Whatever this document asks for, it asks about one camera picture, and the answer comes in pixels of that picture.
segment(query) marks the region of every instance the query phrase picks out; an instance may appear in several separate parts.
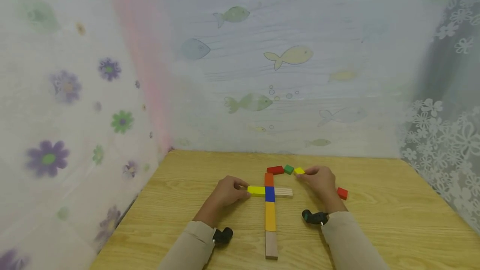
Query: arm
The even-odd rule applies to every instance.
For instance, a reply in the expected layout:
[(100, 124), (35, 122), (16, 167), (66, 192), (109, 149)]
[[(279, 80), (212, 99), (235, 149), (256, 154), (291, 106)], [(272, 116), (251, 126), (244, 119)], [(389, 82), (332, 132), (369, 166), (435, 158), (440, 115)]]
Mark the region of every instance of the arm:
[(227, 176), (202, 205), (196, 216), (163, 258), (157, 270), (201, 270), (212, 254), (212, 238), (223, 207), (250, 194), (241, 187), (249, 184), (239, 178)]
[(335, 175), (328, 167), (315, 166), (297, 178), (306, 182), (318, 195), (329, 213), (322, 226), (337, 270), (388, 270), (378, 251), (361, 231), (335, 189)]

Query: beige sleeve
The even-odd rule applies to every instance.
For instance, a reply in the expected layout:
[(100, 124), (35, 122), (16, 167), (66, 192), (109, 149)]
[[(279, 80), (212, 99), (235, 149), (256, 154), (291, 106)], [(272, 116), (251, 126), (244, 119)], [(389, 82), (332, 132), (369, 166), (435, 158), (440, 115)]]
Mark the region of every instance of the beige sleeve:
[(351, 213), (338, 211), (330, 214), (322, 232), (337, 270), (389, 269)]
[(157, 270), (202, 270), (215, 246), (214, 232), (203, 222), (190, 221)]

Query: red block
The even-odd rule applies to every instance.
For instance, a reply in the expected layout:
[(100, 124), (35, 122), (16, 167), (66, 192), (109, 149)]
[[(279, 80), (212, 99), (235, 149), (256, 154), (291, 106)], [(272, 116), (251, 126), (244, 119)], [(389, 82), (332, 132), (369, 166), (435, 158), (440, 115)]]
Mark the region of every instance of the red block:
[(347, 195), (348, 195), (348, 191), (345, 190), (345, 189), (342, 189), (342, 188), (338, 188), (337, 189), (337, 194), (340, 198), (342, 198), (343, 200), (347, 200)]
[(283, 172), (284, 171), (283, 171), (282, 166), (275, 166), (275, 167), (267, 168), (267, 173), (272, 173), (273, 175), (282, 174)]
[(273, 187), (273, 174), (265, 173), (265, 187)]

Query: green block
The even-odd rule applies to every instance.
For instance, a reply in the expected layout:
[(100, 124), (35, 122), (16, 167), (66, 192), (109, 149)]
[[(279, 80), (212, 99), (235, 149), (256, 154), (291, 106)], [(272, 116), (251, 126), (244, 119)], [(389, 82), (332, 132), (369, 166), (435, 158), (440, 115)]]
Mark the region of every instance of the green block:
[(288, 175), (291, 175), (291, 173), (293, 172), (293, 167), (290, 166), (290, 165), (287, 165), (287, 166), (284, 166), (284, 167), (283, 167), (283, 170), (284, 170), (285, 173), (287, 173)]

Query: blue block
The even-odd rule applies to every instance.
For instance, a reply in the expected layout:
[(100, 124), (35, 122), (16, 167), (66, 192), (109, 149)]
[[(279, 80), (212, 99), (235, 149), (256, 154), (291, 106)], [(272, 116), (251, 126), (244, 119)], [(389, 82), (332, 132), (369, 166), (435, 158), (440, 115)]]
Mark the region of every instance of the blue block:
[(269, 201), (270, 203), (275, 202), (275, 188), (265, 186), (265, 201)]

